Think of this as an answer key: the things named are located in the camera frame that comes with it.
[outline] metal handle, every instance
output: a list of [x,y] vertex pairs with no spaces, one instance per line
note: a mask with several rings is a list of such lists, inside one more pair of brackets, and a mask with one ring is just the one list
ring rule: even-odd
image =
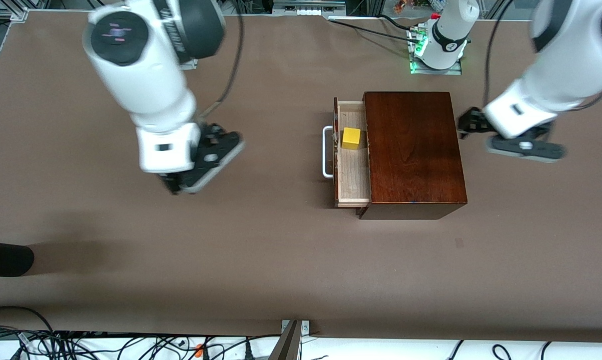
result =
[[323,128],[323,167],[321,168],[321,170],[323,171],[323,176],[326,179],[334,179],[334,174],[333,173],[328,173],[325,169],[325,164],[327,162],[326,158],[325,158],[325,132],[327,130],[332,130],[334,131],[334,127],[333,126],[326,126]]

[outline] tabletop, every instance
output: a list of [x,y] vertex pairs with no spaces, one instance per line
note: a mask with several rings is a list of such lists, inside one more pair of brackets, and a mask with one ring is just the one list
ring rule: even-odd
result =
[[[493,22],[476,24],[452,76],[412,75],[401,41],[319,16],[247,17],[234,88],[209,118],[246,148],[180,196],[139,170],[134,126],[81,48],[85,25],[84,12],[32,11],[1,51],[0,242],[39,262],[0,278],[0,305],[59,330],[275,333],[296,318],[331,337],[602,341],[602,102],[561,116],[552,141],[569,153],[556,164],[460,141],[468,204],[441,220],[331,208],[320,159],[334,98],[450,92],[458,117],[481,106]],[[534,60],[527,27],[500,27],[492,98]],[[202,109],[236,43],[229,17],[218,55],[187,72]]]

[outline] dark wooden cabinet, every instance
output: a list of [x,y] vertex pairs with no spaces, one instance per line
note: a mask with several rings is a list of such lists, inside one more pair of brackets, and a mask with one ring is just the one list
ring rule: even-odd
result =
[[[335,207],[361,219],[435,220],[467,204],[452,101],[447,92],[366,92],[334,100]],[[344,128],[362,130],[358,150]]]

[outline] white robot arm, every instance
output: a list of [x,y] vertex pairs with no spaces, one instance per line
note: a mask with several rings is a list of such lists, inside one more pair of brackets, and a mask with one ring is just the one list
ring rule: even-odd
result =
[[563,112],[602,93],[602,0],[541,0],[532,23],[536,61],[484,113],[459,119],[462,133],[496,131],[496,153],[553,162],[560,145],[538,140]]
[[[128,0],[99,7],[88,22],[84,50],[116,102],[130,112],[141,170],[159,174],[173,193],[199,191],[242,145],[238,134],[194,121],[196,100],[180,70],[180,64],[211,57],[221,45],[225,21],[218,5]],[[221,141],[234,152],[202,143],[202,130],[216,137],[212,143]],[[207,157],[197,159],[202,154]]]
[[463,55],[467,36],[479,18],[476,0],[452,0],[439,19],[430,19],[419,25],[428,35],[415,55],[432,69],[451,68]]

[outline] yellow cube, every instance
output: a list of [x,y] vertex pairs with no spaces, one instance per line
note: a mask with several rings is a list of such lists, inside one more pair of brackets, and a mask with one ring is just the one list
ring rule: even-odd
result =
[[348,150],[357,150],[358,144],[361,142],[361,130],[352,127],[343,128],[343,138],[341,139],[341,147]]

